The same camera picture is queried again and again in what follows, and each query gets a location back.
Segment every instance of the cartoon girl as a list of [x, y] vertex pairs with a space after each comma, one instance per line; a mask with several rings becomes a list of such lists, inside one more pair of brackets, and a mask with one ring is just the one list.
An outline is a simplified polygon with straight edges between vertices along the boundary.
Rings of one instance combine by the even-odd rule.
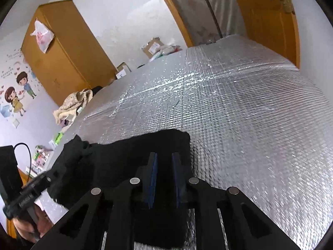
[[15, 88], [14, 87], [9, 87], [6, 92], [5, 92], [5, 100], [8, 103], [11, 103], [13, 108], [14, 108], [14, 113], [20, 112], [21, 117], [23, 117], [23, 114], [21, 112], [21, 110], [23, 110], [24, 112], [26, 112], [26, 110], [24, 110], [23, 108], [23, 104], [20, 103], [20, 100], [23, 99], [22, 98], [18, 98], [16, 96], [16, 92], [15, 92]]

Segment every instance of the silver rivet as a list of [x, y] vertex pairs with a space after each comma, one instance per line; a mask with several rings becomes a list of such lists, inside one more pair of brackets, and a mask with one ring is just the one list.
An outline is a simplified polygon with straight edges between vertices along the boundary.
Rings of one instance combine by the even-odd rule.
[[196, 177], [192, 177], [192, 178], [189, 179], [189, 183], [191, 183], [191, 184], [197, 184], [197, 183], [199, 183], [199, 179], [196, 178]]
[[101, 189], [97, 188], [97, 187], [91, 190], [91, 194], [93, 194], [93, 195], [99, 195], [100, 192], [101, 192]]
[[130, 183], [131, 184], [138, 184], [140, 182], [140, 179], [139, 178], [131, 178], [130, 179]]
[[231, 193], [232, 195], [236, 195], [237, 193], [239, 193], [239, 189], [236, 187], [230, 187], [229, 193]]

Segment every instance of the black cable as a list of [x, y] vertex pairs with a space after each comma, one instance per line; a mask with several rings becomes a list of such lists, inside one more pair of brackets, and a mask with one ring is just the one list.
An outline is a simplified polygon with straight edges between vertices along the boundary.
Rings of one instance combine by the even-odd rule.
[[27, 179], [27, 182], [28, 182], [28, 180], [29, 180], [29, 178], [30, 178], [30, 172], [31, 172], [31, 152], [30, 152], [30, 149], [29, 149], [29, 147], [28, 147], [28, 145], [27, 145], [26, 143], [18, 143], [18, 144], [16, 144], [16, 145], [14, 146], [14, 151], [15, 151], [15, 148], [16, 148], [17, 146], [19, 146], [19, 145], [24, 145], [24, 146], [26, 146], [27, 149], [28, 149], [28, 151], [29, 151], [29, 156], [30, 156], [30, 168], [29, 168], [29, 174], [28, 174], [28, 179]]
[[209, 8], [210, 14], [211, 14], [212, 17], [213, 17], [213, 20], [214, 20], [214, 23], [215, 23], [216, 29], [217, 29], [217, 31], [218, 31], [218, 33], [219, 33], [219, 36], [220, 36], [220, 38], [222, 38], [222, 37], [223, 37], [223, 36], [222, 36], [222, 32], [221, 32], [221, 29], [220, 29], [220, 26], [219, 26], [219, 22], [218, 22], [217, 19], [216, 19], [216, 16], [215, 16], [214, 10], [213, 10], [213, 8], [212, 8], [212, 6], [211, 6], [209, 0], [205, 0], [205, 1], [206, 1], [206, 4], [207, 4], [208, 8]]

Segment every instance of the cartoon hair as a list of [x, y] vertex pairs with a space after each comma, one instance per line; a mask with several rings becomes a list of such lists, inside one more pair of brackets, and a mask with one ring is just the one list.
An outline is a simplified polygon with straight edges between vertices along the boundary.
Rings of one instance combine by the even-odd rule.
[[28, 74], [25, 71], [22, 71], [19, 75], [17, 75], [16, 82], [19, 83], [23, 78], [28, 79]]
[[7, 90], [6, 90], [6, 92], [5, 92], [5, 100], [6, 100], [6, 102], [8, 102], [8, 103], [11, 103], [12, 102], [12, 100], [9, 98], [9, 96], [10, 96], [10, 94], [13, 92], [13, 91], [15, 91], [15, 88], [14, 87], [9, 87]]

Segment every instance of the human hand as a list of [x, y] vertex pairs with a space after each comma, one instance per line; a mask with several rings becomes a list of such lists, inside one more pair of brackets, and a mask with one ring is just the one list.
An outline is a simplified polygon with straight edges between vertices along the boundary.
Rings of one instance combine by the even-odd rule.
[[[45, 211], [42, 211], [40, 207], [36, 204], [34, 205], [34, 207], [36, 216], [38, 217], [37, 229], [40, 233], [40, 237], [43, 237], [45, 233], [51, 229], [53, 224]], [[17, 217], [13, 218], [13, 223], [17, 229], [17, 232], [21, 235], [23, 239], [36, 243], [36, 239], [33, 236], [34, 228], [32, 224], [24, 220], [18, 219]]]

